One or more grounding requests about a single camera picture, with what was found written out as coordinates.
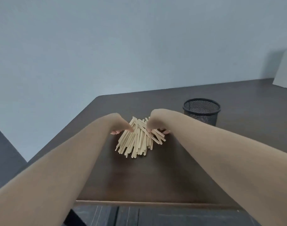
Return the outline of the black mesh pen cup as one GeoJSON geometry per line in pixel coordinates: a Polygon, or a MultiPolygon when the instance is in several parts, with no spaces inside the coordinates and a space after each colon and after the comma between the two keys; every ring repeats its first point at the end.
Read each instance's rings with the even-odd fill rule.
{"type": "Polygon", "coordinates": [[[216,126],[221,105],[206,98],[193,98],[184,102],[184,114],[208,125],[216,126]]]}

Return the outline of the person's left hand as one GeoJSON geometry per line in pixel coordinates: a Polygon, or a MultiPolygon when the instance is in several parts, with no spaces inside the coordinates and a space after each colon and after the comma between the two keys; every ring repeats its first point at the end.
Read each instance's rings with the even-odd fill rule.
{"type": "Polygon", "coordinates": [[[111,113],[106,115],[105,117],[109,122],[110,128],[114,126],[121,126],[121,127],[131,126],[125,119],[121,117],[119,113],[111,113]]]}

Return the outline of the person's left forearm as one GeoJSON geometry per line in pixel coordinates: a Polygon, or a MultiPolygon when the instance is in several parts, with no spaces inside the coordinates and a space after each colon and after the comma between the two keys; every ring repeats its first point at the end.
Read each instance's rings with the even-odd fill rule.
{"type": "Polygon", "coordinates": [[[0,188],[0,226],[61,226],[111,132],[101,117],[0,188]]]}

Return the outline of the white board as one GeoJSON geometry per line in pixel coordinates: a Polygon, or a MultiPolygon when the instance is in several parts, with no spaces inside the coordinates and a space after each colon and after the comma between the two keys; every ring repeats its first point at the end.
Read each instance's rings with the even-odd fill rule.
{"type": "Polygon", "coordinates": [[[282,55],[273,85],[287,88],[287,50],[282,55]]]}

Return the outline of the person's right hand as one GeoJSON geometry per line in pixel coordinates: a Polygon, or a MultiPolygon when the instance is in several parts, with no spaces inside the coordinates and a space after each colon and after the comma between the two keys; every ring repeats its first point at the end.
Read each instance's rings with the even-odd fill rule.
{"type": "Polygon", "coordinates": [[[150,118],[146,124],[147,131],[151,133],[153,129],[160,129],[164,135],[171,133],[171,131],[168,130],[164,124],[168,112],[169,110],[167,109],[154,109],[151,112],[150,118]]]}

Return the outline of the person's right forearm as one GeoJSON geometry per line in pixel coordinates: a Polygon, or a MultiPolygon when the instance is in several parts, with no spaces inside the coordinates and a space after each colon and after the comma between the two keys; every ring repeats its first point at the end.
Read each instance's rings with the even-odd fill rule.
{"type": "Polygon", "coordinates": [[[170,110],[165,110],[164,123],[261,225],[287,226],[287,153],[170,110]]]}

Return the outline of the pile of wooden sticks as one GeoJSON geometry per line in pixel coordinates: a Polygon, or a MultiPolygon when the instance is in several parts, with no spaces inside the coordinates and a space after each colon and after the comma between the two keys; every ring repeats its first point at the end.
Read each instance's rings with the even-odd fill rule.
{"type": "Polygon", "coordinates": [[[166,139],[165,135],[153,131],[152,135],[146,130],[146,124],[150,117],[138,119],[133,117],[129,124],[134,131],[123,132],[118,140],[115,151],[126,158],[130,156],[135,159],[137,156],[146,156],[148,150],[153,150],[155,144],[162,145],[166,139]]]}

